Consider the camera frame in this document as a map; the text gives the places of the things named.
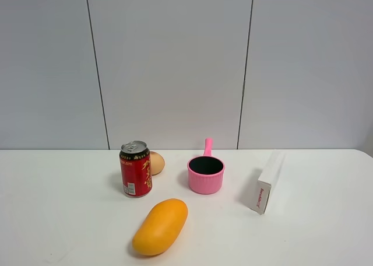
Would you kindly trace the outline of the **yellow mango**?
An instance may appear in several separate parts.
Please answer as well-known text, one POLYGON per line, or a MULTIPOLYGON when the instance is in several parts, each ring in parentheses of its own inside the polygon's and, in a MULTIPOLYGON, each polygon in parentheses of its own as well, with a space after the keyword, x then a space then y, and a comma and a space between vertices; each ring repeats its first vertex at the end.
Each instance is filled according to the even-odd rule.
POLYGON ((148 213, 132 239, 132 248, 142 256, 156 256, 175 242, 188 217, 188 207, 180 199, 159 202, 148 213))

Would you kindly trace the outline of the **brown egg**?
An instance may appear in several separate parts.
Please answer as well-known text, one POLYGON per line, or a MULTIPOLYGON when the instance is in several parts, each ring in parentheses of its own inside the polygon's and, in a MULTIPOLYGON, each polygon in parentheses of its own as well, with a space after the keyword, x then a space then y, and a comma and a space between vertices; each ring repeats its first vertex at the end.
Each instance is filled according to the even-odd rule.
POLYGON ((164 158, 157 152, 150 152, 150 171, 152 176, 162 172, 165 166, 164 158))

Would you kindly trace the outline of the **pink toy saucepan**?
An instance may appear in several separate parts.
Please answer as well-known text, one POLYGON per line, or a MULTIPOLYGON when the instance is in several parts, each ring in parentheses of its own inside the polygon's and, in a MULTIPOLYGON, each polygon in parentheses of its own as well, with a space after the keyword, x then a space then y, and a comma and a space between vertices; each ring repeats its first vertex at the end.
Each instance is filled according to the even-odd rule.
POLYGON ((192 158, 188 164, 189 188, 198 194, 209 195, 218 192, 223 184, 224 163, 212 156, 213 139, 205 139, 202 156, 192 158))

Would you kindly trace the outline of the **red drink can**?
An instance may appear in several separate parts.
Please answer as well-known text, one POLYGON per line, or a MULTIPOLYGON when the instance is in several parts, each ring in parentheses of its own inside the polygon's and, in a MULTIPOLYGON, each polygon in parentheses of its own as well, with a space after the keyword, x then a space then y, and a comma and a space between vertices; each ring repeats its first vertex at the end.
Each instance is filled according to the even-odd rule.
POLYGON ((142 197, 152 189, 150 151, 143 141, 131 141, 119 152, 124 192, 131 197, 142 197))

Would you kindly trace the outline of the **white cardboard box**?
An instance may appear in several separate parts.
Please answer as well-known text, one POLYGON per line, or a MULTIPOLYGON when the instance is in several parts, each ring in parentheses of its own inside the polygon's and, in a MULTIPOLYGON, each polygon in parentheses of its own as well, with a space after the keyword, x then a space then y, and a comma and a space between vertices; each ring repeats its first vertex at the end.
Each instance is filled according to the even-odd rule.
POLYGON ((283 151, 274 150, 255 183, 249 208, 259 215, 263 215, 268 207, 270 196, 279 180, 285 155, 283 151))

